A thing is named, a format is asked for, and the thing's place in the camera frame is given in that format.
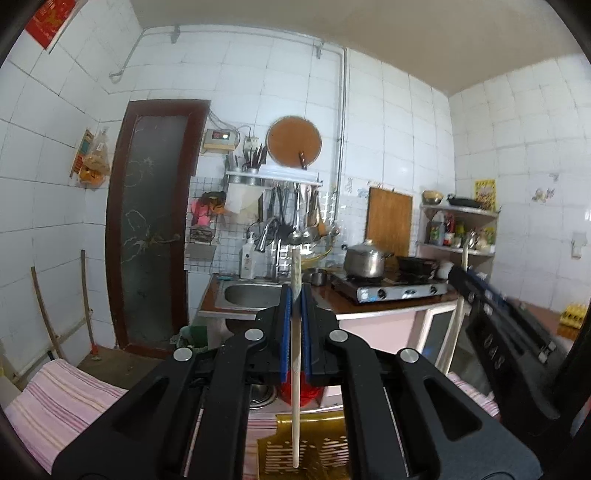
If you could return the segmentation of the wooden chopstick pair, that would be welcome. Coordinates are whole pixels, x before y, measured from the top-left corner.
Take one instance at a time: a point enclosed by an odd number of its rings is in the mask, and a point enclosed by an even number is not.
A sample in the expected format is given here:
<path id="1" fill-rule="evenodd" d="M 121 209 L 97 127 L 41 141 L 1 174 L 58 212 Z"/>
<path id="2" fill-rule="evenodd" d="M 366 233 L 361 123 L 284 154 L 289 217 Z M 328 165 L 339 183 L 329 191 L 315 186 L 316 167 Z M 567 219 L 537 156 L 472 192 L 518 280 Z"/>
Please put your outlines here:
<path id="1" fill-rule="evenodd" d="M 464 308 L 464 297 L 462 295 L 459 295 L 457 306 L 453 318 L 450 322 L 448 332 L 446 334 L 445 344 L 443 345 L 443 349 L 441 351 L 439 360 L 439 369 L 445 375 L 448 375 L 453 363 L 455 350 L 457 347 L 458 339 L 460 337 L 462 324 L 465 318 Z"/>

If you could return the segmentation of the yellow perforated utensil holder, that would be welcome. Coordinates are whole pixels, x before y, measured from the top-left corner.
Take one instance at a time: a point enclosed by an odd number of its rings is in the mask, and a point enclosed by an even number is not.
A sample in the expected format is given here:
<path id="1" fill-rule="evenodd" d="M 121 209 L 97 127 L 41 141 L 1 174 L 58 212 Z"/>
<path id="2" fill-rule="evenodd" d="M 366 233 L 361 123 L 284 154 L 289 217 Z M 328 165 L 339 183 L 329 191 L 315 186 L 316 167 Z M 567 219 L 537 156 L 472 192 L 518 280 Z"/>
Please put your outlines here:
<path id="1" fill-rule="evenodd" d="M 291 418 L 276 415 L 276 433 L 257 441 L 259 479 L 349 479 L 349 443 L 342 410 L 301 413 L 298 465 L 293 464 Z"/>

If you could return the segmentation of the pink striped tablecloth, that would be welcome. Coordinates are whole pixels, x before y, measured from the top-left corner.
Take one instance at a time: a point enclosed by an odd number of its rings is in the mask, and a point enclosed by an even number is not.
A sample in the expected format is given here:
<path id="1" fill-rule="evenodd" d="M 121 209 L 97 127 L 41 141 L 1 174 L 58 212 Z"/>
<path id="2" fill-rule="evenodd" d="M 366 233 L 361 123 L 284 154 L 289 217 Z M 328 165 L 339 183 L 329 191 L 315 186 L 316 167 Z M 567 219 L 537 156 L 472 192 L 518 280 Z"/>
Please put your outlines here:
<path id="1" fill-rule="evenodd" d="M 493 394 L 483 395 L 454 372 L 448 378 L 493 418 L 500 412 Z M 46 363 L 4 409 L 29 453 L 48 473 L 58 454 L 127 393 L 58 359 Z M 276 433 L 280 414 L 249 414 L 243 479 L 256 479 L 256 441 Z"/>

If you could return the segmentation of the gas stove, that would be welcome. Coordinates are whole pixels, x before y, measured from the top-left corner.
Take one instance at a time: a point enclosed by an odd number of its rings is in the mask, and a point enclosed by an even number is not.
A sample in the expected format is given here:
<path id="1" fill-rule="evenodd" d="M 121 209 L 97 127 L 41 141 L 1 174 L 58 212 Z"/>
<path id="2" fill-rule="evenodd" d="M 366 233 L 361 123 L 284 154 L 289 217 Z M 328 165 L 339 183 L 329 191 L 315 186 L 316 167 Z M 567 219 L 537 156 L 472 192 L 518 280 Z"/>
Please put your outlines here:
<path id="1" fill-rule="evenodd" d="M 423 299 L 448 292 L 448 283 L 439 280 L 360 279 L 335 274 L 331 283 L 332 289 L 356 304 Z"/>

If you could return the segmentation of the black wok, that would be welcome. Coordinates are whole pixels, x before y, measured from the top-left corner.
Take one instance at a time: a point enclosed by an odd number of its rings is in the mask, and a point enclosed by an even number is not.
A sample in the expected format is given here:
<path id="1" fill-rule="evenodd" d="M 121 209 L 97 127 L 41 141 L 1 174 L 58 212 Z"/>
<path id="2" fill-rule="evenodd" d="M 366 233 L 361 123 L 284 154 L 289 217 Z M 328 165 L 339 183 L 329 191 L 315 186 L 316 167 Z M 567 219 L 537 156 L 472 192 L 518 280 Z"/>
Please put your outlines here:
<path id="1" fill-rule="evenodd" d="M 407 279 L 430 280 L 439 267 L 439 262 L 434 259 L 419 257 L 397 256 L 398 273 Z"/>

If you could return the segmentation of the steel cooking pot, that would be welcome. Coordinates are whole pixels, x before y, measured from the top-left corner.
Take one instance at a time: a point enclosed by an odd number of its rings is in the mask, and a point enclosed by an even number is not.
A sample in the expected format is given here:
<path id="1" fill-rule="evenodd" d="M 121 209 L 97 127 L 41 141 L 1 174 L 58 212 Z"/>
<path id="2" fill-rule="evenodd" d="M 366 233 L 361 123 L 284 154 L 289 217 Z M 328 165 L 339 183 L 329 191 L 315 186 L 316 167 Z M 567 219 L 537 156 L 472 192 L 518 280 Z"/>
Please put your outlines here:
<path id="1" fill-rule="evenodd" d="M 372 240 L 365 240 L 356 245 L 342 245 L 346 252 L 344 270 L 349 277 L 377 279 L 384 275 L 386 260 L 393 256 L 384 251 Z"/>

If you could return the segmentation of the white soap bottle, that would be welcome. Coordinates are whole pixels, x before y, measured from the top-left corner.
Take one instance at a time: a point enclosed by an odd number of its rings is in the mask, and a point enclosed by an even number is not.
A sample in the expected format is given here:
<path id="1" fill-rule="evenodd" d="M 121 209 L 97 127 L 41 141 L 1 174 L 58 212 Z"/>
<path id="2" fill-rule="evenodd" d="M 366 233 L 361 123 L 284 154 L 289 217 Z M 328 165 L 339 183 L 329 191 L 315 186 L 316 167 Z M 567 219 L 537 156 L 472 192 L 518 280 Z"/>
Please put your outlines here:
<path id="1" fill-rule="evenodd" d="M 245 244 L 242 245 L 239 277 L 246 280 L 256 277 L 256 240 L 254 240 L 252 232 L 249 233 Z"/>

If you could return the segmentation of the rectangular wooden cutting board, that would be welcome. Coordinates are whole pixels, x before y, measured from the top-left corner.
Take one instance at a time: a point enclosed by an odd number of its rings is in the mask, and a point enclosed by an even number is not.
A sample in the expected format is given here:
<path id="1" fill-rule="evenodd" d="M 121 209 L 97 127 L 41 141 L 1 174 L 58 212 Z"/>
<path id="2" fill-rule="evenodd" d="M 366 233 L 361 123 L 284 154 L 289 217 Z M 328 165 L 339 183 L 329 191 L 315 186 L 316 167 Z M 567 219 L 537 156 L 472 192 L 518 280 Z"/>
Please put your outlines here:
<path id="1" fill-rule="evenodd" d="M 411 244 L 413 198 L 370 187 L 365 237 L 377 248 L 407 256 Z"/>

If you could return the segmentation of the dark brown glass door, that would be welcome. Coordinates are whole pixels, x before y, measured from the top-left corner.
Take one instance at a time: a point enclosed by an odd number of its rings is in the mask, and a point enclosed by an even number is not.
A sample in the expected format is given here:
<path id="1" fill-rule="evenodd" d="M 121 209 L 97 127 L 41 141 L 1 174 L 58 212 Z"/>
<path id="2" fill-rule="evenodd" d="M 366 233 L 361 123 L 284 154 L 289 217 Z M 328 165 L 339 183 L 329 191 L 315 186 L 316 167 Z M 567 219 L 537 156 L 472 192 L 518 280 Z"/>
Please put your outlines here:
<path id="1" fill-rule="evenodd" d="M 207 100 L 128 103 L 115 145 L 105 221 L 105 277 L 118 347 L 164 358 L 188 323 L 184 267 L 190 179 Z"/>

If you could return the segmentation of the hanging orange snack bag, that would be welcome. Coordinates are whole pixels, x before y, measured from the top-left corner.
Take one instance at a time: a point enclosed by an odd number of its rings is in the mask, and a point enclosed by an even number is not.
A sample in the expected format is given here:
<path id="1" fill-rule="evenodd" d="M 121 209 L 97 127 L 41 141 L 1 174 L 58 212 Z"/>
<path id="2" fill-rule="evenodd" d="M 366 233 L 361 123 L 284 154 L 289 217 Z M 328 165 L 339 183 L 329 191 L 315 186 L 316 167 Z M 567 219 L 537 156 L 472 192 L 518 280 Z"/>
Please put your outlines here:
<path id="1" fill-rule="evenodd" d="M 78 181 L 82 186 L 98 188 L 110 175 L 107 141 L 108 128 L 104 127 L 90 142 L 78 173 Z"/>

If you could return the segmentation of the water heater control box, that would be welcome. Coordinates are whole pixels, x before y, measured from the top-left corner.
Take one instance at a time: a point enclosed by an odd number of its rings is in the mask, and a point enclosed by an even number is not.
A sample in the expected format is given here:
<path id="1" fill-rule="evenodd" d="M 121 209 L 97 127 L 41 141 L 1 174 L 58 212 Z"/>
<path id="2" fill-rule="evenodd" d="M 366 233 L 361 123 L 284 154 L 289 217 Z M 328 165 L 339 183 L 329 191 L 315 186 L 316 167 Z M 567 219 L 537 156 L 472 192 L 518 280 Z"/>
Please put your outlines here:
<path id="1" fill-rule="evenodd" d="M 202 152 L 231 152 L 239 145 L 239 134 L 235 130 L 207 129 L 201 143 Z"/>

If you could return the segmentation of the corner wall shelf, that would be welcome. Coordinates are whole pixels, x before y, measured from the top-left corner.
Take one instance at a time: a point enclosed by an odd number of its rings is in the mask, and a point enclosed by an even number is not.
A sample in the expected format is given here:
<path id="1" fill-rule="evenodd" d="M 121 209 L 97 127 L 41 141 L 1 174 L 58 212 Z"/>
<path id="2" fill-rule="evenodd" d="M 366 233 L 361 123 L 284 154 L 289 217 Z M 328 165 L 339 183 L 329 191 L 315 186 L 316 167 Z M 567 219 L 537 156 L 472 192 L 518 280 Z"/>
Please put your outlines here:
<path id="1" fill-rule="evenodd" d="M 499 212 L 422 205 L 416 242 L 418 257 L 464 265 L 485 276 L 493 271 Z"/>

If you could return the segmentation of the yellow wall poster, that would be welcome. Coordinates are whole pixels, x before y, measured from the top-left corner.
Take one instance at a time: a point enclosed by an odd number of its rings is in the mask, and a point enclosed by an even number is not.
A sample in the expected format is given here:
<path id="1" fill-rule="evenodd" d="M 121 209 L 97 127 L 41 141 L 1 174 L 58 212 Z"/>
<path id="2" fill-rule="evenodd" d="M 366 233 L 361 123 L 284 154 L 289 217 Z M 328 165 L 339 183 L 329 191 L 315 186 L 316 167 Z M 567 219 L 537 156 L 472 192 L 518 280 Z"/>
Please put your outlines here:
<path id="1" fill-rule="evenodd" d="M 482 179 L 475 181 L 475 200 L 484 210 L 497 210 L 496 180 Z"/>

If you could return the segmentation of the wall utensil rack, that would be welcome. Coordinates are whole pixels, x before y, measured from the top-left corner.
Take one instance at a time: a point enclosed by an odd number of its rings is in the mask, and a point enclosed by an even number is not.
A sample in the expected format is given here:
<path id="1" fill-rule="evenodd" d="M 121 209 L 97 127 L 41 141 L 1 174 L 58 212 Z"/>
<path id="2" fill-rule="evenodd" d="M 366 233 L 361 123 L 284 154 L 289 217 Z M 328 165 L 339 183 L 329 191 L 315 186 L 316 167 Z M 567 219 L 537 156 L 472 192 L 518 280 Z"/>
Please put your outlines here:
<path id="1" fill-rule="evenodd" d="M 314 171 L 273 165 L 226 168 L 224 209 L 243 221 L 263 223 L 276 216 L 281 224 L 304 230 L 311 193 L 324 187 L 321 175 Z"/>

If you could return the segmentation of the red wall calendar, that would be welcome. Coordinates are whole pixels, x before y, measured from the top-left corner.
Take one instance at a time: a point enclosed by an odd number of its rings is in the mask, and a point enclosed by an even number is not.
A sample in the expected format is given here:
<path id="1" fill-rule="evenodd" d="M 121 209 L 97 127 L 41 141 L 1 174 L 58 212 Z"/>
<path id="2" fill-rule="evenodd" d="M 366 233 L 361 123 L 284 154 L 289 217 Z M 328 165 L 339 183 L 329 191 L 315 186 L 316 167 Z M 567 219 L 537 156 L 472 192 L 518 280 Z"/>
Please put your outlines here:
<path id="1" fill-rule="evenodd" d="M 76 7 L 75 0 L 47 0 L 27 23 L 25 30 L 47 50 Z"/>

